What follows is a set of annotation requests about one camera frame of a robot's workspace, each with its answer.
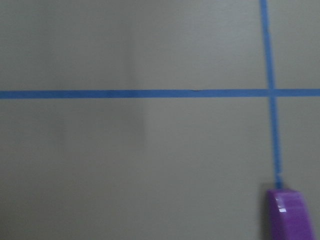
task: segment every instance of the purple block side face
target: purple block side face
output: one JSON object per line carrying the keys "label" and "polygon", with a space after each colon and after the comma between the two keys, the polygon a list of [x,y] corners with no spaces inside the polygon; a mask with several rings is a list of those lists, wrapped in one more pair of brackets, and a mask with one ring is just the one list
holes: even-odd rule
{"label": "purple block side face", "polygon": [[316,240],[303,195],[290,189],[267,191],[272,240]]}

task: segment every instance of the gray floor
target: gray floor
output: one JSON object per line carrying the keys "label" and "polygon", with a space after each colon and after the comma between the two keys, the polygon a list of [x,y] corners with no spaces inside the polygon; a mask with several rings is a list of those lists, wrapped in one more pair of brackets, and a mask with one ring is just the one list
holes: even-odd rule
{"label": "gray floor", "polygon": [[[279,88],[320,88],[320,2],[270,0]],[[0,90],[266,87],[258,0],[3,0]],[[320,237],[320,98],[279,99]],[[0,101],[0,239],[268,240],[268,99]]]}

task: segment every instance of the purple block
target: purple block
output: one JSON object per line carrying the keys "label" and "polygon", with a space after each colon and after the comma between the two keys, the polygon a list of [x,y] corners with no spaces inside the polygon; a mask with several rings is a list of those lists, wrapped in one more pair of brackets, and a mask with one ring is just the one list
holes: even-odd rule
{"label": "purple block", "polygon": [[267,191],[272,240],[316,240],[303,195],[290,189]]}

